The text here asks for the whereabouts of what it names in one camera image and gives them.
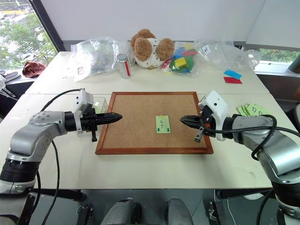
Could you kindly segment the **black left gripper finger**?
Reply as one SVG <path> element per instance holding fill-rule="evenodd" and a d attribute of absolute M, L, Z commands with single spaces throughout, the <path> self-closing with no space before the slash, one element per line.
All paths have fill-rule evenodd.
<path fill-rule="evenodd" d="M 96 119 L 98 125 L 110 124 L 121 120 L 121 118 L 100 118 Z"/>
<path fill-rule="evenodd" d="M 120 120 L 122 115 L 118 113 L 97 113 L 98 120 Z"/>

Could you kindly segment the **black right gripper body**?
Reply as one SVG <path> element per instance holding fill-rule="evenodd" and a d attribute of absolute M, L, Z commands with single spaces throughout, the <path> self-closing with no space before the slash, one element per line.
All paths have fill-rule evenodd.
<path fill-rule="evenodd" d="M 195 121 L 196 121 L 196 125 L 197 125 L 197 133 L 195 136 L 195 141 L 196 142 L 200 142 L 201 139 L 203 138 L 203 136 L 208 135 L 208 131 L 206 131 L 205 129 L 205 122 L 210 120 L 210 117 L 212 115 L 212 110 L 208 107 L 205 106 L 201 112 L 200 112 L 200 116 L 197 116 Z"/>

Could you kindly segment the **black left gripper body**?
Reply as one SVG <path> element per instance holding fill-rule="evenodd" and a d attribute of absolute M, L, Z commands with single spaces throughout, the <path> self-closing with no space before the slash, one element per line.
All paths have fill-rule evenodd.
<path fill-rule="evenodd" d="M 82 113 L 82 118 L 80 118 L 82 131 L 91 132 L 91 141 L 96 142 L 98 139 L 96 137 L 96 131 L 98 130 L 96 124 L 97 114 L 92 105 L 88 105 L 87 108 Z"/>

